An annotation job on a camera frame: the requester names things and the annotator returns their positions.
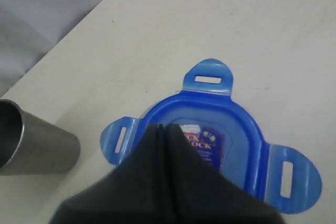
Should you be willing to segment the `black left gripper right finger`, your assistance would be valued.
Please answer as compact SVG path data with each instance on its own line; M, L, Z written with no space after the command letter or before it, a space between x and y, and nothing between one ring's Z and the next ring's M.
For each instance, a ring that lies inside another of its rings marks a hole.
M272 206L224 178L181 128L165 128L165 161L175 223L284 223Z

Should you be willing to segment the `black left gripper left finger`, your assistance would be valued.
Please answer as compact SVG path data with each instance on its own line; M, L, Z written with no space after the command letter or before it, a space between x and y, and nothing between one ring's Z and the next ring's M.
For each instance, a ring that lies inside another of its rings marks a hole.
M167 223L164 128L151 124L110 174L63 201L50 223Z

